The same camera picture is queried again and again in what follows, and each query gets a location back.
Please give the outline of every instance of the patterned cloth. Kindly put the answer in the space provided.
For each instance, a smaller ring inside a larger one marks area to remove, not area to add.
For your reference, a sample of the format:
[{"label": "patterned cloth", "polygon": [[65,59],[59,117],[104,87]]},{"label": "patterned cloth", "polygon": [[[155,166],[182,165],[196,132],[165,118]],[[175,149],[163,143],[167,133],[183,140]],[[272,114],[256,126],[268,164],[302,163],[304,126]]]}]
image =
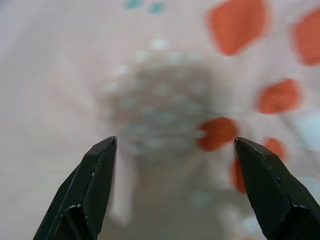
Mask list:
[{"label": "patterned cloth", "polygon": [[235,136],[319,200],[319,0],[7,0],[0,22],[0,239],[113,135],[100,240],[264,239]]}]

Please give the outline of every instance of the cloth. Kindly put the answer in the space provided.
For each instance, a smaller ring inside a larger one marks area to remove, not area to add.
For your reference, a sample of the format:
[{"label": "cloth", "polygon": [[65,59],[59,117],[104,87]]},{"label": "cloth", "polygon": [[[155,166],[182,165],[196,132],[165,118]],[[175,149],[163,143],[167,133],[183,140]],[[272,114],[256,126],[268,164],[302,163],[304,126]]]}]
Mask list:
[{"label": "cloth", "polygon": [[101,240],[264,239],[235,136],[319,196],[318,0],[7,0],[0,22],[0,239],[114,135]]}]

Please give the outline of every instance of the orange dot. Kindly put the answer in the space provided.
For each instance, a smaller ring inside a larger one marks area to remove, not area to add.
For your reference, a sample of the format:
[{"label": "orange dot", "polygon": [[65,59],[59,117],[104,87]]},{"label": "orange dot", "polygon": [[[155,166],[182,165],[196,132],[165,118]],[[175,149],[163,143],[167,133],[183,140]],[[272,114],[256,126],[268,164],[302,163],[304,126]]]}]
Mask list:
[{"label": "orange dot", "polygon": [[235,55],[264,32],[268,23],[263,0],[228,0],[208,11],[210,37],[225,55]]},{"label": "orange dot", "polygon": [[285,160],[287,157],[286,149],[284,144],[279,141],[278,139],[275,139],[273,137],[268,137],[265,141],[263,146],[267,149],[269,149],[271,152],[276,154],[281,160]]},{"label": "orange dot", "polygon": [[257,108],[263,114],[276,114],[296,108],[301,102],[297,82],[284,78],[279,83],[266,87],[259,96]]},{"label": "orange dot", "polygon": [[205,136],[199,138],[197,143],[205,151],[214,151],[232,142],[238,133],[236,123],[226,117],[207,121],[199,129],[205,132]]},{"label": "orange dot", "polygon": [[230,168],[231,173],[231,182],[233,186],[240,192],[240,193],[247,193],[244,177],[242,175],[241,164],[238,158],[236,158]]},{"label": "orange dot", "polygon": [[320,8],[304,16],[294,26],[293,37],[301,60],[306,65],[320,63]]}]

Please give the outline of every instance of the fabric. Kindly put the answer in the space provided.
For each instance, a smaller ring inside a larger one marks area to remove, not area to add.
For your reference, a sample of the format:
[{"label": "fabric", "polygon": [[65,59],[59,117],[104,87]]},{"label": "fabric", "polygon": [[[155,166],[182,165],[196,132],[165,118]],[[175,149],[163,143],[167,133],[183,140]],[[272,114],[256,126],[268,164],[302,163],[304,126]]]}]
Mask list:
[{"label": "fabric", "polygon": [[318,0],[4,0],[0,23],[0,239],[114,135],[100,240],[264,239],[235,136],[320,194]]}]

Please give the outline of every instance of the blurred background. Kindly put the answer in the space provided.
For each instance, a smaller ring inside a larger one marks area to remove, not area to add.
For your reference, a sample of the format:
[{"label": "blurred background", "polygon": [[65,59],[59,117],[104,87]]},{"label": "blurred background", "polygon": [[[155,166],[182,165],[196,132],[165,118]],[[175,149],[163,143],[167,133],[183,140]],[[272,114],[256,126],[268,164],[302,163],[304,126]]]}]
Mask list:
[{"label": "blurred background", "polygon": [[0,239],[118,137],[100,240],[260,240],[233,140],[320,200],[319,0],[0,0]]}]

